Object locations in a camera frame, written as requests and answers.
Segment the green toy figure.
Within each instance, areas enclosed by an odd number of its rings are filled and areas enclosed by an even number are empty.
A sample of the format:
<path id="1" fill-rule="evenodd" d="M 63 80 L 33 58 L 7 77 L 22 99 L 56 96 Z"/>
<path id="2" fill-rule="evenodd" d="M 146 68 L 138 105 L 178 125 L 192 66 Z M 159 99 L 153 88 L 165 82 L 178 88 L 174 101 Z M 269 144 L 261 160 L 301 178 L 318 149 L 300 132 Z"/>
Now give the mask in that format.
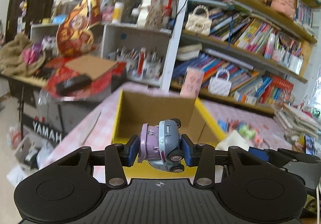
<path id="1" fill-rule="evenodd" d="M 252 140 L 256 135 L 256 130 L 252 129 L 248 124 L 240 124 L 237 132 L 245 139 Z"/>

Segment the purple grey toy car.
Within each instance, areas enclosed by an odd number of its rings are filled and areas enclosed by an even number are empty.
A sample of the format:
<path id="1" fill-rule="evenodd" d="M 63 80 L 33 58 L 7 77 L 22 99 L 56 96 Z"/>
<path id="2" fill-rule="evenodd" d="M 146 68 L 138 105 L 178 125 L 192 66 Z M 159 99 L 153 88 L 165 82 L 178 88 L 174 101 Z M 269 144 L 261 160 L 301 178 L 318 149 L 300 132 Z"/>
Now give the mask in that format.
<path id="1" fill-rule="evenodd" d="M 184 165 L 184 152 L 181 149 L 182 137 L 179 132 L 181 121 L 177 118 L 160 121 L 158 125 L 143 124 L 140 133 L 138 163 L 147 161 L 153 168 L 181 173 Z"/>

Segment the white charger block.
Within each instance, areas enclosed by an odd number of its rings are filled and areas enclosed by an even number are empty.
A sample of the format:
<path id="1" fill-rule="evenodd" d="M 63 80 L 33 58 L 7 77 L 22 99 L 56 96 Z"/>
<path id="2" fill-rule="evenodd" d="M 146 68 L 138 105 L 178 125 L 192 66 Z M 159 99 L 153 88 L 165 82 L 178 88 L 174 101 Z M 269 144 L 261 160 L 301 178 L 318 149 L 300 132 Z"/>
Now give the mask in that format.
<path id="1" fill-rule="evenodd" d="M 236 130 L 233 130 L 224 140 L 220 141 L 215 149 L 218 151 L 228 151 L 231 146 L 240 147 L 245 151 L 248 151 L 250 148 L 248 142 Z"/>

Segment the blue small toy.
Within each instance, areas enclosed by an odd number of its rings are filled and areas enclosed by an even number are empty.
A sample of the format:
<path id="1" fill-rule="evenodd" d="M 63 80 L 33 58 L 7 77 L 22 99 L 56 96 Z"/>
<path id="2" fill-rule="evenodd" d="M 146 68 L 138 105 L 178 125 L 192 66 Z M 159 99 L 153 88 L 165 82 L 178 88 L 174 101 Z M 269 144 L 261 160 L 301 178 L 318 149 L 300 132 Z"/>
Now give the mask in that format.
<path id="1" fill-rule="evenodd" d="M 218 120 L 217 124 L 224 132 L 228 132 L 229 131 L 229 123 L 228 122 L 222 121 L 222 120 Z"/>

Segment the smartphone with red screen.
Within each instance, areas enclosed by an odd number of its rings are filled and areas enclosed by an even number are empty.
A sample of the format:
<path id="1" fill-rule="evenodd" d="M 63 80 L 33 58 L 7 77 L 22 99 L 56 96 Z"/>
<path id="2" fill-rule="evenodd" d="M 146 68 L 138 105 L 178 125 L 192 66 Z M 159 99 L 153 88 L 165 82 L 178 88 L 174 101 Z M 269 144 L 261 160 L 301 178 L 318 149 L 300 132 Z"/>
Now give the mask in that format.
<path id="1" fill-rule="evenodd" d="M 314 156 L 316 154 L 314 137 L 311 137 L 311 136 L 305 134 L 304 140 L 305 140 L 305 145 L 304 145 L 305 146 L 305 153 Z"/>

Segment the pink checked desk mat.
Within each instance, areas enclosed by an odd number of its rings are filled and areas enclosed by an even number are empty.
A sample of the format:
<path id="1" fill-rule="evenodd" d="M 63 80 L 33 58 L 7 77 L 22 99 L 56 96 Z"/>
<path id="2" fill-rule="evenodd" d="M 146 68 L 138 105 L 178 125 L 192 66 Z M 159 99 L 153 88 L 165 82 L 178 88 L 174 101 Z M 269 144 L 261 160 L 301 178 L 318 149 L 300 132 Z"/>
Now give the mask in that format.
<path id="1" fill-rule="evenodd" d="M 46 167 L 82 146 L 89 146 L 93 151 L 101 151 L 104 150 L 106 146 L 114 144 L 112 142 L 112 135 L 118 101 L 120 93 L 123 90 L 135 93 L 155 94 L 158 96 L 179 96 L 177 93 L 171 91 L 165 92 L 137 83 L 124 83 L 87 115 L 87 117 L 61 141 L 42 166 Z M 229 123 L 229 131 L 225 132 L 226 136 L 233 130 L 237 131 L 240 124 L 248 124 L 252 129 L 256 130 L 256 135 L 252 140 L 245 139 L 249 146 L 272 150 L 279 148 L 292 149 L 292 145 L 285 139 L 283 130 L 274 119 L 216 102 L 201 101 L 204 102 L 216 121 L 222 120 Z"/>

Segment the stack of papers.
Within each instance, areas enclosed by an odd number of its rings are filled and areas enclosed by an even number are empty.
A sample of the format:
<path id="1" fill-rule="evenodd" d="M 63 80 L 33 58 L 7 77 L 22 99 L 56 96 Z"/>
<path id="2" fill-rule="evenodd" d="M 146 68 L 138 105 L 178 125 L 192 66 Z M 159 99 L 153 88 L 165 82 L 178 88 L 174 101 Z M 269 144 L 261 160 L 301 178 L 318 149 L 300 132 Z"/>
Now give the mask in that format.
<path id="1" fill-rule="evenodd" d="M 301 135 L 308 135 L 315 139 L 320 137 L 320 124 L 303 111 L 288 104 L 284 104 L 275 112 L 274 120 L 287 138 Z"/>

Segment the yellow cardboard box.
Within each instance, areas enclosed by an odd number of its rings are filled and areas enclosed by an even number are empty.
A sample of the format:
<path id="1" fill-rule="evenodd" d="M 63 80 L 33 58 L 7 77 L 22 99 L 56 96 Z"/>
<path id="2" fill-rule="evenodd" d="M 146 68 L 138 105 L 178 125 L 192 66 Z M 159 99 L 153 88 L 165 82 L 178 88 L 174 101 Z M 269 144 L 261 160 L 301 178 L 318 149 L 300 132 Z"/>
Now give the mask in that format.
<path id="1" fill-rule="evenodd" d="M 179 132 L 195 144 L 216 146 L 226 133 L 200 99 L 179 96 L 158 96 L 123 90 L 120 93 L 112 142 L 125 144 L 139 135 L 143 124 L 152 126 L 166 119 L 179 119 Z"/>

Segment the orange white small box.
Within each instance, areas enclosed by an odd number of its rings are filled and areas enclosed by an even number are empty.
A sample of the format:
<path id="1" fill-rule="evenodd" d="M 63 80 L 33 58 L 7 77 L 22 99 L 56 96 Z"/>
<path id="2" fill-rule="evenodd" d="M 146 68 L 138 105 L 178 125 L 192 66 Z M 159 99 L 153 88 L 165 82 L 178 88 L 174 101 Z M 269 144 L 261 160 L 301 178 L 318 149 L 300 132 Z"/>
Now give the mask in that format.
<path id="1" fill-rule="evenodd" d="M 253 96 L 249 96 L 246 94 L 239 93 L 238 91 L 235 92 L 234 94 L 234 99 L 238 102 L 246 103 L 246 104 L 251 104 L 255 105 L 257 102 L 257 98 Z"/>

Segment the white quilted handbag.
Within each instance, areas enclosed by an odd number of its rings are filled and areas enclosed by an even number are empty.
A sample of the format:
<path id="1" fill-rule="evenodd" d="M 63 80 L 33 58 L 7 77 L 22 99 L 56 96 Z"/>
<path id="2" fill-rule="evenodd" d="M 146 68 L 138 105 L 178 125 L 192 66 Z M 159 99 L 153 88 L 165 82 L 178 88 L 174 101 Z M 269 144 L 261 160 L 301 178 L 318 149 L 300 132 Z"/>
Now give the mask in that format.
<path id="1" fill-rule="evenodd" d="M 210 94 L 228 96 L 231 90 L 230 73 L 227 69 L 218 69 L 216 75 L 209 81 L 208 91 Z"/>

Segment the red thick book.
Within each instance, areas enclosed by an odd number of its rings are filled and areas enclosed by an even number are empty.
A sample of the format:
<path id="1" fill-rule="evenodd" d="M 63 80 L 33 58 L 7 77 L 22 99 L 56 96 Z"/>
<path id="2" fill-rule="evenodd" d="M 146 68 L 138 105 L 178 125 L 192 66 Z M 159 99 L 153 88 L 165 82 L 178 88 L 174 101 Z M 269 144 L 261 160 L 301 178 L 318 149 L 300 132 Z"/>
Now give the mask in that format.
<path id="1" fill-rule="evenodd" d="M 258 100 L 261 104 L 273 104 L 292 93 L 294 85 L 278 76 L 270 77 L 270 82 Z"/>

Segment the pink cylindrical cup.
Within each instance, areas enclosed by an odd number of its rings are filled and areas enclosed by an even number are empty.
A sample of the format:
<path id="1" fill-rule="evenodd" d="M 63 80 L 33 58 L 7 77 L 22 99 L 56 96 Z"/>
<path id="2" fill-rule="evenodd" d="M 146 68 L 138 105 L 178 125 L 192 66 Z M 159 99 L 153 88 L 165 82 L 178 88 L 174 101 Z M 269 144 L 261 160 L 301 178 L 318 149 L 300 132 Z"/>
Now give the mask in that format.
<path id="1" fill-rule="evenodd" d="M 201 89 L 204 72 L 197 68 L 188 67 L 180 96 L 185 98 L 197 98 Z"/>

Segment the black Yamaha keyboard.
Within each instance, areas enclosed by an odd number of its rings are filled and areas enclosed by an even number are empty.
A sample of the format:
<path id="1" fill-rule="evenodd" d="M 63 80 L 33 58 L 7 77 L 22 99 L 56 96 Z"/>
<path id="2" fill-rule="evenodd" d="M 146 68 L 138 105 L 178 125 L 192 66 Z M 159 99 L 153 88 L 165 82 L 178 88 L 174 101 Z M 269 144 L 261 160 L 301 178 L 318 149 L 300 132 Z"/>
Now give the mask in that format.
<path id="1" fill-rule="evenodd" d="M 1 74 L 1 79 L 6 79 L 11 91 L 17 92 L 14 96 L 19 103 L 20 127 L 28 127 L 56 144 L 101 102 L 89 98 L 53 97 L 44 90 L 45 80 L 36 77 Z"/>

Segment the long black box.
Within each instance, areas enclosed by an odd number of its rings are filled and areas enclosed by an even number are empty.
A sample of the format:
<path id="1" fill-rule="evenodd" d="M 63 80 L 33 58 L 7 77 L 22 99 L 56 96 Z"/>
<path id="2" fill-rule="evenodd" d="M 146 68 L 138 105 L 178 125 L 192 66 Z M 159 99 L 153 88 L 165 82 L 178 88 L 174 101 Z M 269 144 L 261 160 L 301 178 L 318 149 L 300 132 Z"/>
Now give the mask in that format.
<path id="1" fill-rule="evenodd" d="M 76 77 L 68 78 L 56 85 L 56 91 L 61 94 L 68 94 L 73 91 L 78 91 L 87 87 L 92 83 L 92 80 L 87 75 L 79 75 Z"/>

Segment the brown cardboard sheet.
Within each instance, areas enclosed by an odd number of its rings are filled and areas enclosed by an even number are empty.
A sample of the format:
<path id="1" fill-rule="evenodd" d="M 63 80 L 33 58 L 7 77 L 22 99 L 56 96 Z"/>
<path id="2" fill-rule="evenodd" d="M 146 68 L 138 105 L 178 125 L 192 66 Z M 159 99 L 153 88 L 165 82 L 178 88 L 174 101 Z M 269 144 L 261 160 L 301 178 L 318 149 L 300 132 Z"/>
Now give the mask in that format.
<path id="1" fill-rule="evenodd" d="M 91 80 L 97 80 L 109 70 L 115 68 L 116 65 L 116 61 L 94 57 L 92 55 L 83 55 L 65 64 L 67 68 L 78 74 L 84 74 L 90 77 Z"/>

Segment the pen holder with pens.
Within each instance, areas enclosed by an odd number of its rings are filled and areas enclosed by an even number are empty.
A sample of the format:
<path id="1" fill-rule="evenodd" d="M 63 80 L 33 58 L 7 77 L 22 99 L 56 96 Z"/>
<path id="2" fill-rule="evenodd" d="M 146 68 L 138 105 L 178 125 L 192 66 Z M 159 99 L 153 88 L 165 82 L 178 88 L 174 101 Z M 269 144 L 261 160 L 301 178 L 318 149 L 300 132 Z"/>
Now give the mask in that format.
<path id="1" fill-rule="evenodd" d="M 122 47 L 116 51 L 116 60 L 126 63 L 126 73 L 130 80 L 159 80 L 162 75 L 164 57 L 156 50 L 148 51 L 146 48 Z"/>

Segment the white cubby shelf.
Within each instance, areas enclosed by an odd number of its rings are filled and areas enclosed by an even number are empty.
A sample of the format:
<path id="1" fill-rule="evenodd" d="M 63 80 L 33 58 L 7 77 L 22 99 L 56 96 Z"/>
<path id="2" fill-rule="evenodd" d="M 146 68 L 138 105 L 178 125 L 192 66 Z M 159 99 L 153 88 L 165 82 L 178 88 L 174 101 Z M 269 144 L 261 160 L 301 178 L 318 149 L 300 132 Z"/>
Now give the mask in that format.
<path id="1" fill-rule="evenodd" d="M 119 48 L 129 51 L 140 51 L 145 48 L 147 53 L 156 52 L 157 57 L 162 61 L 159 69 L 160 75 L 143 75 L 139 77 L 133 72 L 128 72 L 127 78 L 137 83 L 161 87 L 161 74 L 163 73 L 171 30 L 144 28 L 130 23 L 103 23 L 96 25 L 91 31 L 94 35 L 94 43 L 98 45 L 98 49 L 93 51 L 92 55 L 101 58 L 111 58 Z"/>

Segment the red cartoon paper decoration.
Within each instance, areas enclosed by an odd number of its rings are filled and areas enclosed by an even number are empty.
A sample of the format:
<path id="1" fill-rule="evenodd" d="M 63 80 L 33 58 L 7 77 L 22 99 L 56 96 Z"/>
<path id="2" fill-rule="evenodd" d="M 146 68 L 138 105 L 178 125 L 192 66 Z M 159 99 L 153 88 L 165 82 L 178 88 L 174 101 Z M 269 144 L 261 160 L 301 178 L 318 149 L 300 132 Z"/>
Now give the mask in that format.
<path id="1" fill-rule="evenodd" d="M 81 0 L 56 33 L 56 46 L 64 57 L 79 57 L 98 49 L 92 27 L 102 21 L 101 0 Z"/>

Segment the wooden bookshelf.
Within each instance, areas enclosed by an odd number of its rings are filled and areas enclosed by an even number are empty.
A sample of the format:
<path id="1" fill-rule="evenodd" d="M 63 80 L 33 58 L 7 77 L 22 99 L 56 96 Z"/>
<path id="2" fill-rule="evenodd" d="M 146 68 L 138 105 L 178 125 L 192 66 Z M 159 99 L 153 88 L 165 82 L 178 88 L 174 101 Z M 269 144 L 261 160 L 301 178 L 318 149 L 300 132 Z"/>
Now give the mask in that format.
<path id="1" fill-rule="evenodd" d="M 304 70 L 317 39 L 310 33 L 312 10 L 307 0 L 294 0 L 294 20 L 279 14 L 272 0 L 180 0 L 170 41 L 171 68 L 167 85 L 180 89 L 188 66 L 203 69 L 200 95 L 210 100 L 209 81 L 220 68 L 230 73 L 231 90 L 223 101 L 265 77 L 278 76 L 294 85 L 292 93 L 308 85 Z M 198 5 L 208 8 L 209 36 L 186 31 L 189 13 Z"/>

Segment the white yellow bottle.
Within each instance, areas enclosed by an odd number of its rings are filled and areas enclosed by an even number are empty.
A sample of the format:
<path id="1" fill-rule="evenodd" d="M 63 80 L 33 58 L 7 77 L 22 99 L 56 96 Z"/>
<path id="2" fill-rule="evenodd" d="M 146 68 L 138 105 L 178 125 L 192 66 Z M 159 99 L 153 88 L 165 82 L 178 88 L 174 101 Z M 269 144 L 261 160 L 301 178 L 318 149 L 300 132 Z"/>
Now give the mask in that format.
<path id="1" fill-rule="evenodd" d="M 116 2 L 114 6 L 113 16 L 112 16 L 112 23 L 121 22 L 123 10 L 124 10 L 124 3 L 120 1 Z"/>

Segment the beige fuzzy blanket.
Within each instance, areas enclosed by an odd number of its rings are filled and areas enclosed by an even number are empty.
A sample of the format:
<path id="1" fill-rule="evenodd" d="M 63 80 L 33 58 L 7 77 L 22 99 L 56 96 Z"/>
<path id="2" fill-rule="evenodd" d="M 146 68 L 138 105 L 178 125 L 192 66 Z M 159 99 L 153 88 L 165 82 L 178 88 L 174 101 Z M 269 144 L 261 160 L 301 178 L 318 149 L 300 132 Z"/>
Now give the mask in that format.
<path id="1" fill-rule="evenodd" d="M 35 61 L 25 60 L 25 55 L 35 46 L 25 34 L 19 33 L 14 40 L 1 48 L 1 74 L 6 76 L 31 77 L 42 67 L 46 53 L 40 47 L 40 54 Z"/>

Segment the white floral paper bag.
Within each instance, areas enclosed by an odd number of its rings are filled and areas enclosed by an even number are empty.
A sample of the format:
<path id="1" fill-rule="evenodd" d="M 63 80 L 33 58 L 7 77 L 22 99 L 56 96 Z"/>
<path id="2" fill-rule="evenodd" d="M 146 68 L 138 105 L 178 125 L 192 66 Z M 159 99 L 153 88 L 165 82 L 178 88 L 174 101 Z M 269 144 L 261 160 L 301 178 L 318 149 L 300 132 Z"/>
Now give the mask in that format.
<path id="1" fill-rule="evenodd" d="M 148 29 L 167 29 L 172 8 L 169 0 L 143 0 L 139 7 L 140 13 L 137 26 Z"/>

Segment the pink plush on shelf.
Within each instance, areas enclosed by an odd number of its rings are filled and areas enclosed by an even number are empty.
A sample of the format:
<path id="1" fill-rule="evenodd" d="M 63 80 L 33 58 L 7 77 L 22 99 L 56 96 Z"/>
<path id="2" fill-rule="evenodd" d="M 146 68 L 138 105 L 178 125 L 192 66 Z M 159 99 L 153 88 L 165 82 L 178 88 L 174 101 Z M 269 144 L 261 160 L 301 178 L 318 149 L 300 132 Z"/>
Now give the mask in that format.
<path id="1" fill-rule="evenodd" d="M 296 14 L 296 4 L 294 0 L 272 0 L 270 7 L 288 19 L 294 20 Z"/>

